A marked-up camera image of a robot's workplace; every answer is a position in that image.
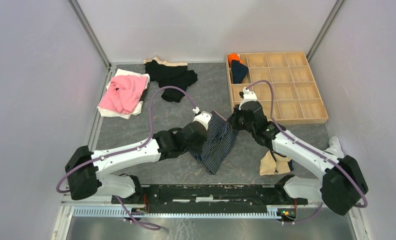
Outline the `navy striped boxer underwear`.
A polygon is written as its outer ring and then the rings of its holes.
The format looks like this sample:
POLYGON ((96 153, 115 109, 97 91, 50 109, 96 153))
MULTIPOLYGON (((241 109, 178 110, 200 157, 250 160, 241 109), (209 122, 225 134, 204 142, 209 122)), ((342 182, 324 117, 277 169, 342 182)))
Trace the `navy striped boxer underwear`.
POLYGON ((226 118, 212 111, 209 122, 207 141, 202 146, 202 151, 191 151, 190 155, 199 164, 203 164, 207 173, 214 175, 232 149, 238 135, 226 118))

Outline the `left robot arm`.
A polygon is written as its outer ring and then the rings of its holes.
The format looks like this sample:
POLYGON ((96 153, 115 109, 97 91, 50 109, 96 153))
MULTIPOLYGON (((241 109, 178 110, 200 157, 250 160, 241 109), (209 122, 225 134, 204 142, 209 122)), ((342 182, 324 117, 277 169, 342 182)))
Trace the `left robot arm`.
POLYGON ((142 187, 134 175, 118 176, 114 172, 144 163, 176 159, 186 152, 198 152, 207 140, 208 124, 199 121, 183 128, 162 130, 145 140, 122 147, 92 152, 81 146, 65 166, 65 179, 71 199, 78 201, 93 195, 113 195, 131 204, 143 197, 142 187))

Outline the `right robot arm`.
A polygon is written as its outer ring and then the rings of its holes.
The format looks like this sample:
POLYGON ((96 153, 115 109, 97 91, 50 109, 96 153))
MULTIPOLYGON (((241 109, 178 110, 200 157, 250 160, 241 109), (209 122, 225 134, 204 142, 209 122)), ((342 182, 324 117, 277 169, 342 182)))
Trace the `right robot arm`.
POLYGON ((334 213, 343 216, 352 207, 368 206, 368 186, 355 158, 340 158, 302 141, 284 126, 268 121, 258 101, 237 104, 229 122, 270 152, 289 157, 313 173, 320 180, 315 187, 321 202, 334 213))

